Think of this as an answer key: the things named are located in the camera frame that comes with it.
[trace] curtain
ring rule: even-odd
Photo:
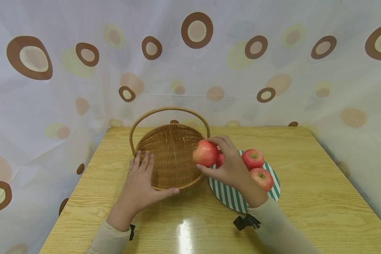
[[[381,219],[381,1],[1,0],[0,254],[38,253],[105,131],[164,106],[305,126]],[[141,126],[170,122],[201,125]]]

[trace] sleeve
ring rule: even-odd
[[[288,220],[274,199],[257,208],[249,208],[248,213],[260,221],[255,233],[261,242],[273,253],[312,254],[320,253],[311,242]]]
[[[100,224],[86,254],[122,254],[130,234],[131,230],[120,232],[105,220]]]

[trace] green and white striped plate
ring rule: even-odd
[[[244,151],[239,150],[238,152],[242,155]],[[274,179],[274,186],[267,192],[267,195],[278,202],[279,195],[281,194],[281,187],[277,174],[267,162],[264,163],[263,168],[268,170]],[[216,197],[228,208],[237,212],[247,213],[248,204],[236,189],[211,177],[209,177],[209,185]]]

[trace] red apple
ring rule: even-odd
[[[224,163],[224,155],[223,153],[219,153],[216,161],[216,168],[220,168]]]
[[[196,145],[193,150],[193,161],[196,164],[203,165],[205,167],[210,168],[213,166],[218,157],[218,148],[217,145],[202,139]]]
[[[250,176],[265,192],[269,192],[274,185],[271,173],[263,168],[250,170]]]
[[[256,149],[245,150],[244,153],[242,153],[241,158],[248,170],[260,168],[264,165],[264,156]]]

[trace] woven basket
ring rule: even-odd
[[[198,117],[205,125],[207,137],[210,137],[210,128],[207,121],[198,113],[190,109],[179,107],[163,107],[151,110],[142,115],[131,127],[129,141],[133,156],[138,150],[149,151],[155,156],[155,167],[151,185],[156,190],[177,187],[180,193],[189,194],[206,178],[195,167],[192,153],[196,144],[203,138],[202,134],[190,126],[180,123],[170,123],[159,126],[145,134],[134,148],[133,133],[137,125],[146,117],[165,110],[180,110]]]

